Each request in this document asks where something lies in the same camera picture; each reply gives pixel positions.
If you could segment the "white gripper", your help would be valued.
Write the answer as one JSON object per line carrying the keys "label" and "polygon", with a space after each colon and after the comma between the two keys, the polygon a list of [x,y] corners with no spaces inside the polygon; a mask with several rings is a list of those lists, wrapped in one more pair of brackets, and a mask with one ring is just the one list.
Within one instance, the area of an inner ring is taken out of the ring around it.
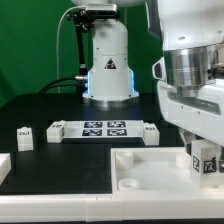
{"label": "white gripper", "polygon": [[188,154],[196,135],[224,147],[223,79],[204,85],[197,98],[178,97],[163,81],[157,83],[157,91],[161,114],[166,121],[180,127],[179,134]]}

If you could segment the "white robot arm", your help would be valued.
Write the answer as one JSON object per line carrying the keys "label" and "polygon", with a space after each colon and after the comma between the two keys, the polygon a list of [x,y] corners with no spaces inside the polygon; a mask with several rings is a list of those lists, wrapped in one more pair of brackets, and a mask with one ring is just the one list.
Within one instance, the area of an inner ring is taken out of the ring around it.
{"label": "white robot arm", "polygon": [[144,5],[148,37],[135,44],[154,49],[152,65],[163,118],[224,147],[224,0],[71,0],[93,32],[93,65],[84,97],[97,103],[137,95],[128,74],[127,29],[120,7]]}

